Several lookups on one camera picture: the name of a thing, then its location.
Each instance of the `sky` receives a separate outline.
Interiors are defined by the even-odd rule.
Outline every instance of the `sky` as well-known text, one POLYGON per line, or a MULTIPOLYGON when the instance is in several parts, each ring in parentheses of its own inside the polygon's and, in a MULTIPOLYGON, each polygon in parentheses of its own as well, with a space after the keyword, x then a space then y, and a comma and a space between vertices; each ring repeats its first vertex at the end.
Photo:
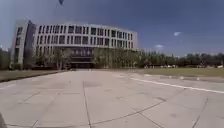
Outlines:
POLYGON ((139 48, 166 54, 224 52, 223 0, 0 0, 0 45, 16 20, 103 24, 138 33, 139 48))

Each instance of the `grass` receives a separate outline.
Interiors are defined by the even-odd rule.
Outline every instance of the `grass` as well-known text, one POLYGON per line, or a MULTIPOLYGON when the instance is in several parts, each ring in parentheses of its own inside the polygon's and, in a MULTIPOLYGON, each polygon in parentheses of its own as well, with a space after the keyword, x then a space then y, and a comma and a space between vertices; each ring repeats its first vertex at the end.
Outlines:
POLYGON ((145 69, 144 73, 166 76, 209 76, 224 77, 224 68, 170 68, 145 69))
POLYGON ((0 71, 0 82, 18 80, 23 78, 29 78, 34 76, 41 76, 47 74, 58 73, 62 71, 46 70, 46 71, 0 71))

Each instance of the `building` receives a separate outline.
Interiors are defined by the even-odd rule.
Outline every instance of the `building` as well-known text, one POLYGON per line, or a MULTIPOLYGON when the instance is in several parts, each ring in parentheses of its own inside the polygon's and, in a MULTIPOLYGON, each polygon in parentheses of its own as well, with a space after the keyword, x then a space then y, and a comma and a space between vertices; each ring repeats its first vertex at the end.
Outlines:
POLYGON ((63 23, 37 25, 17 21, 11 63, 25 64, 29 55, 54 54, 55 48, 72 49, 74 67, 91 65, 94 48, 138 49, 137 33, 126 29, 85 24, 63 23))

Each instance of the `curved building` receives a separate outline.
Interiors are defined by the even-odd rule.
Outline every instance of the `curved building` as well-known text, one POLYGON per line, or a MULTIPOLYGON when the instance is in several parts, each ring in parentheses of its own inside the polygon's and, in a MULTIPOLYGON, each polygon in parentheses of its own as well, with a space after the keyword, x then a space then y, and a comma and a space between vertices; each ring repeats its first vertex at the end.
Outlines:
POLYGON ((91 62, 93 50, 96 47, 137 50, 137 33, 95 24, 68 22, 37 25, 30 21, 18 21, 11 61, 23 64, 25 49, 32 49, 33 55, 38 56, 54 54, 55 48, 69 48, 72 49, 73 57, 76 58, 74 63, 77 67, 77 64, 84 65, 91 62))

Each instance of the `road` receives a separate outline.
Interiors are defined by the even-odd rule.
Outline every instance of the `road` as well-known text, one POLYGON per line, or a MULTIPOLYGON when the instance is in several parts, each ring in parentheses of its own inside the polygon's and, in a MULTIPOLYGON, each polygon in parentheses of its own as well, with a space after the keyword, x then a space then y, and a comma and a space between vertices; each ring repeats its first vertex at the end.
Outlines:
POLYGON ((0 84, 8 128, 223 128, 224 84, 71 71, 0 84))

